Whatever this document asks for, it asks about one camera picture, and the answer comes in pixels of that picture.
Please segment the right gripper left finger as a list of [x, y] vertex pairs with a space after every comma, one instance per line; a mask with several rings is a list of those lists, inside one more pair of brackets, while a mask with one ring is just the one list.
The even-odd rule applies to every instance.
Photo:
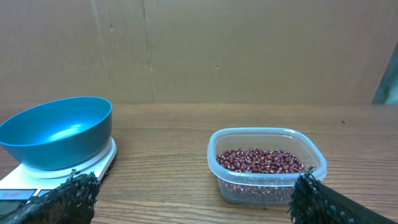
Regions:
[[100, 180], [92, 172], [75, 174], [73, 169], [60, 186], [3, 216], [1, 224], [90, 224]]

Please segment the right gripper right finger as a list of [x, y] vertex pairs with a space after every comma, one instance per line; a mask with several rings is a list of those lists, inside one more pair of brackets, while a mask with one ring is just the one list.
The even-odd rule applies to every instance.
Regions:
[[291, 199], [293, 224], [397, 224], [322, 184], [312, 166], [299, 175]]

